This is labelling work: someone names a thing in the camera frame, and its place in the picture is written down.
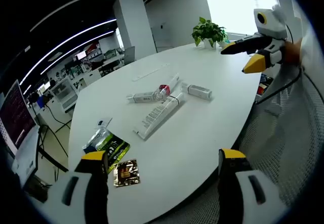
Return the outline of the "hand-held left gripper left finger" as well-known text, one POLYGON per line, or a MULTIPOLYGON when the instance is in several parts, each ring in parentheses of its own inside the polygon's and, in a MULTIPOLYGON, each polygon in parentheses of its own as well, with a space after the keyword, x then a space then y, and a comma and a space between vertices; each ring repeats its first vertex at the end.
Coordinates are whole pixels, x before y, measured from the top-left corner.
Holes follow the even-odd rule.
POLYGON ((105 151, 84 155, 49 188, 44 216, 49 223, 108 223, 108 160, 105 151))

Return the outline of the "person's right hand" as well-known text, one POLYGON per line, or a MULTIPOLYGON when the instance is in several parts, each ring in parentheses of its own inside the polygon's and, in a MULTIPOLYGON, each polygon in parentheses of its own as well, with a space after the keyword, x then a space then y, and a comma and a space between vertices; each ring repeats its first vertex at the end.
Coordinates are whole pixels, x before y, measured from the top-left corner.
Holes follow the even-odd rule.
POLYGON ((285 42, 285 56, 283 58, 284 64, 300 64, 301 42, 302 39, 299 39, 296 43, 292 43, 289 41, 285 42))

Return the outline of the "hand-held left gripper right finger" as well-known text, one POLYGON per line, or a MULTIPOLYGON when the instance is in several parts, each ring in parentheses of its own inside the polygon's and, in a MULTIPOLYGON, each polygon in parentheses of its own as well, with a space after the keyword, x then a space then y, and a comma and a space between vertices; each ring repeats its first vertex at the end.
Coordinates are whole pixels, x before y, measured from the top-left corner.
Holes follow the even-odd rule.
POLYGON ((238 150, 219 150, 218 178, 218 223, 277 223, 288 209, 277 185, 238 150))

